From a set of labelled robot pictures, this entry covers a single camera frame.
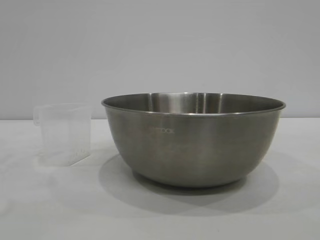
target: clear plastic cup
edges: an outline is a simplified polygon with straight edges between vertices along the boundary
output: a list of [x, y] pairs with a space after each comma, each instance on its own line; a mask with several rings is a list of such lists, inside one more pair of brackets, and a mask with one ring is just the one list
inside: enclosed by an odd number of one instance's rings
[[33, 122], [41, 127], [46, 165], [70, 166], [90, 155], [91, 111], [84, 103], [34, 108]]

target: white wall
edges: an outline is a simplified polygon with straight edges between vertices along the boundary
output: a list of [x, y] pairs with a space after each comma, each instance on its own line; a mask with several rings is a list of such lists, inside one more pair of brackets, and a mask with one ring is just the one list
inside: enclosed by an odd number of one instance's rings
[[2, 0], [0, 119], [141, 92], [260, 95], [320, 117], [318, 0]]

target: stainless steel bowl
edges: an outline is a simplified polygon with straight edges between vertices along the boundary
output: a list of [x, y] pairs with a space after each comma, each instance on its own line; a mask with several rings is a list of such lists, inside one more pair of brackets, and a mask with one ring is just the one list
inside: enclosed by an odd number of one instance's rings
[[286, 106], [225, 93], [142, 93], [102, 104], [124, 161], [149, 179], [180, 187], [224, 185], [250, 173]]

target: brand logo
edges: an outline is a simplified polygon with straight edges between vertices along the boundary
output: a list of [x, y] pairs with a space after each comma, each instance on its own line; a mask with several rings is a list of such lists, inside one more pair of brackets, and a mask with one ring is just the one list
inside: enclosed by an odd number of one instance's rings
[[172, 128], [151, 127], [150, 129], [157, 134], [174, 134], [175, 133], [174, 129]]

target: white table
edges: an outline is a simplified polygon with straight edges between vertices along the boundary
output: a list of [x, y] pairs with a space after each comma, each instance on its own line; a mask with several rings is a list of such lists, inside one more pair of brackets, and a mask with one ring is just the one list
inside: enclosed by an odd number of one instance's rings
[[1, 240], [320, 239], [320, 118], [282, 118], [245, 180], [193, 192], [134, 175], [106, 120], [73, 166], [41, 165], [40, 149], [31, 121], [0, 121]]

